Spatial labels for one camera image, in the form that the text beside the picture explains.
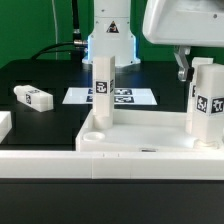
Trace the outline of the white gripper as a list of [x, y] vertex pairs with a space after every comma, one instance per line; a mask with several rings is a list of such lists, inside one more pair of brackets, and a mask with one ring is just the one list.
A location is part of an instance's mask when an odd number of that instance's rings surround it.
[[178, 79], [191, 82], [189, 46], [224, 47], [224, 0], [148, 0], [142, 32], [153, 44], [180, 45]]

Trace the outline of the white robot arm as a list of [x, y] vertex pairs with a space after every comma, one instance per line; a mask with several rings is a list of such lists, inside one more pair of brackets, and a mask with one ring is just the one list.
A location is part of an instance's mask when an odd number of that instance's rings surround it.
[[[130, 30], [131, 0], [94, 0], [94, 28], [88, 36], [91, 64], [113, 56], [117, 67], [137, 64], [136, 38]], [[153, 44], [174, 45], [178, 78], [193, 76], [186, 55], [192, 46], [224, 47], [224, 0], [148, 0], [142, 33]]]

